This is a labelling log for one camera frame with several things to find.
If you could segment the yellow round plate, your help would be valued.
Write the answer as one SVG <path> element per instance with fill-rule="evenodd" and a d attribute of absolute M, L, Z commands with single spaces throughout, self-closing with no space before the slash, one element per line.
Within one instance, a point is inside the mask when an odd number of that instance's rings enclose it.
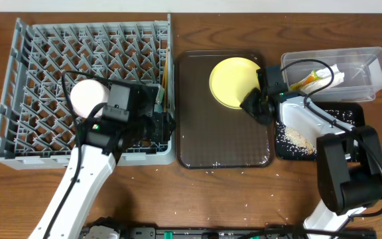
<path fill-rule="evenodd" d="M 260 89 L 257 71 L 261 67 L 242 57 L 227 58 L 212 70 L 209 86 L 212 96 L 223 106 L 239 110 L 252 89 Z"/>

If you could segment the white pink bowl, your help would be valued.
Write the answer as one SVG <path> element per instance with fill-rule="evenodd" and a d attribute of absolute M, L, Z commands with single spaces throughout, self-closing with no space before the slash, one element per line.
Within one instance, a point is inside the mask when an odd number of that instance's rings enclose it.
<path fill-rule="evenodd" d="M 78 82 L 70 92 L 70 101 L 76 115 L 87 118 L 94 107 L 107 103 L 109 89 L 97 80 L 86 79 Z"/>

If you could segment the wooden chopstick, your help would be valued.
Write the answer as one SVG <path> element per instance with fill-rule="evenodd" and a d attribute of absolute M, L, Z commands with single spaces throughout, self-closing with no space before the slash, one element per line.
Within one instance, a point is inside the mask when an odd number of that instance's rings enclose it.
<path fill-rule="evenodd" d="M 162 80 L 161 80 L 161 86 L 164 90 L 163 91 L 163 97 L 166 96 L 167 73 L 168 73 L 168 57 L 166 57 L 166 59 L 165 59 L 164 70 L 163 70 L 163 75 L 162 75 Z"/>
<path fill-rule="evenodd" d="M 169 56 L 169 48 L 167 47 L 166 48 L 166 57 L 168 57 Z M 168 98 L 168 73 L 167 73 L 167 81 L 166 81 L 166 96 L 164 97 L 164 101 L 163 101 L 163 110 L 164 110 L 164 112 L 167 112 L 167 105 L 168 105 L 168 103 L 167 103 L 167 98 Z"/>

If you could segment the rice and nut shells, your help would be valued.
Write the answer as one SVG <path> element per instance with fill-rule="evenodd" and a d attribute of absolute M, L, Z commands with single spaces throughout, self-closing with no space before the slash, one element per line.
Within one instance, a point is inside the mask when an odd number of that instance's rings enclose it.
<path fill-rule="evenodd" d="M 325 111 L 343 122 L 354 126 L 359 124 L 357 114 L 354 111 L 333 109 L 325 109 Z M 276 121 L 275 140 L 277 155 L 284 160 L 314 161 L 316 158 L 315 146 L 295 129 L 291 129 L 279 121 Z"/>

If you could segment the green orange snack wrapper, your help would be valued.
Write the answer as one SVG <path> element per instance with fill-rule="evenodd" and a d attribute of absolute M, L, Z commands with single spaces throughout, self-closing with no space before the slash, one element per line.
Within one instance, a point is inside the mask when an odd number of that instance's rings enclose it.
<path fill-rule="evenodd" d="M 313 70 L 303 80 L 292 84 L 290 86 L 290 89 L 291 90 L 302 90 L 305 92 L 310 92 L 318 86 L 319 81 L 321 81 L 321 77 L 319 75 L 317 75 L 315 70 Z"/>

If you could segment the white paper napkin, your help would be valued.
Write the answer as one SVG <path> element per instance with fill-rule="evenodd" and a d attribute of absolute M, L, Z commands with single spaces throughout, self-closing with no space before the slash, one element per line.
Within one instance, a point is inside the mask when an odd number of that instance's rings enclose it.
<path fill-rule="evenodd" d="M 326 88 L 333 88 L 333 87 L 336 87 L 337 85 L 344 82 L 345 73 L 341 72 L 338 69 L 338 66 L 336 64 L 331 66 L 330 68 L 333 71 L 333 73 L 331 73 L 328 68 L 315 70 L 317 75 L 319 75 L 321 77 L 321 81 L 319 81 L 318 86 L 312 91 L 315 91 L 315 90 L 322 88 L 324 86 L 326 86 Z"/>

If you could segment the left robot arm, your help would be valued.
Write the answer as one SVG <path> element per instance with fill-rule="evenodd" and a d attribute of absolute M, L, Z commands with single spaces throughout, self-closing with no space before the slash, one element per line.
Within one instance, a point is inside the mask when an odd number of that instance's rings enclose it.
<path fill-rule="evenodd" d="M 68 168 L 31 238 L 77 238 L 104 182 L 121 154 L 141 141 L 166 143 L 175 128 L 160 106 L 159 84 L 114 83 L 96 80 L 76 84 L 67 96 L 74 115 L 77 143 Z"/>

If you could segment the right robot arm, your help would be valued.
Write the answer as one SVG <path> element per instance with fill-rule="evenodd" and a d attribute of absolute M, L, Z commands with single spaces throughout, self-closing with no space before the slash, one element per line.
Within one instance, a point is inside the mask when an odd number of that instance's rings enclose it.
<path fill-rule="evenodd" d="M 258 69 L 258 85 L 240 104 L 258 123 L 281 121 L 316 147 L 321 200 L 305 219 L 307 238 L 338 236 L 357 217 L 382 214 L 382 149 L 375 129 L 355 127 L 319 108 L 311 93 L 290 91 L 284 68 Z"/>

